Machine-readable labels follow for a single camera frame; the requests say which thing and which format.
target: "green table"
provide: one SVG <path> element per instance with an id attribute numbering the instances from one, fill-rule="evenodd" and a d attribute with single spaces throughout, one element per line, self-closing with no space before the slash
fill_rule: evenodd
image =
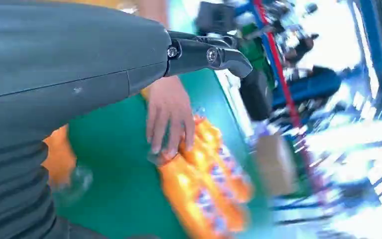
<path id="1" fill-rule="evenodd" d="M 171 9 L 176 9 L 174 17 L 184 11 L 181 1 L 175 1 Z M 188 28 L 174 29 L 190 31 L 191 27 L 188 22 Z M 256 186 L 256 197 L 249 204 L 252 223 L 239 238 L 261 238 L 271 222 L 265 192 L 215 73 L 201 70 L 181 79 L 193 107 L 206 108 L 207 117 L 221 129 L 225 144 L 252 176 Z M 60 215 L 110 238 L 138 234 L 187 238 L 160 189 L 158 172 L 146 159 L 145 119 L 145 102 L 135 96 L 70 123 L 78 162 L 93 171 L 94 180 L 75 204 L 58 208 Z"/>

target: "cardboard box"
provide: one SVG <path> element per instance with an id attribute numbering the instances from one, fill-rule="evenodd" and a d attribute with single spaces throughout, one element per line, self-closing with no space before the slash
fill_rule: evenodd
<path id="1" fill-rule="evenodd" d="M 256 159 L 262 181 L 271 196 L 287 195 L 297 191 L 293 153 L 281 135 L 260 137 Z"/>

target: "label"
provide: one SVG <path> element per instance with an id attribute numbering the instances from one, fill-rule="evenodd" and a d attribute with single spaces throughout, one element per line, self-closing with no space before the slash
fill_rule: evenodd
<path id="1" fill-rule="evenodd" d="M 231 173 L 232 178 L 241 178 L 243 177 L 244 171 L 241 165 L 236 161 L 236 159 L 229 152 L 229 149 L 222 145 L 219 149 L 219 156 L 225 162 L 226 168 Z"/>
<path id="2" fill-rule="evenodd" d="M 227 233 L 226 221 L 219 215 L 216 207 L 206 189 L 202 189 L 198 193 L 196 200 L 202 214 L 212 226 L 215 234 L 223 235 Z"/>
<path id="3" fill-rule="evenodd" d="M 222 194 L 228 199 L 234 199 L 232 192 L 226 184 L 226 175 L 224 174 L 222 168 L 219 167 L 219 165 L 215 164 L 212 166 L 210 175 Z"/>

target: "orange bottle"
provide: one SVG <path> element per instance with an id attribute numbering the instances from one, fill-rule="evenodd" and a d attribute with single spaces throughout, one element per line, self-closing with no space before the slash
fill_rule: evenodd
<path id="1" fill-rule="evenodd" d="M 211 148 L 219 149 L 222 145 L 222 133 L 206 117 L 194 116 L 195 133 Z"/>
<path id="2" fill-rule="evenodd" d="M 228 229 L 232 232 L 243 231 L 246 226 L 247 212 L 236 203 L 223 170 L 213 159 L 213 151 L 196 136 L 193 149 L 186 151 L 185 142 L 182 140 L 180 152 L 185 160 L 201 173 L 214 205 L 226 219 Z"/>
<path id="3" fill-rule="evenodd" d="M 215 160 L 225 170 L 226 177 L 232 184 L 232 192 L 238 202 L 249 202 L 254 194 L 251 179 L 225 145 L 221 145 Z"/>
<path id="4" fill-rule="evenodd" d="M 162 189 L 180 222 L 193 239 L 228 239 L 224 218 L 218 213 L 200 174 L 177 154 L 158 166 Z"/>
<path id="5" fill-rule="evenodd" d="M 230 189 L 239 203 L 247 203 L 253 197 L 253 185 L 246 172 L 236 161 L 229 149 L 222 144 L 222 136 L 219 129 L 214 127 L 206 117 L 194 116 L 195 134 L 214 150 L 215 161 L 226 174 L 226 180 Z"/>

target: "metal bolt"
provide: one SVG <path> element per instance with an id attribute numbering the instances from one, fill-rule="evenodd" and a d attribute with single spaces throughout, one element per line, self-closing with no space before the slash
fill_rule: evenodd
<path id="1" fill-rule="evenodd" d="M 175 57 L 177 54 L 178 54 L 178 50 L 175 47 L 171 46 L 168 48 L 169 57 Z"/>
<path id="2" fill-rule="evenodd" d="M 215 48 L 210 48 L 208 51 L 207 51 L 207 60 L 209 62 L 213 62 L 215 61 L 217 58 L 217 51 Z"/>

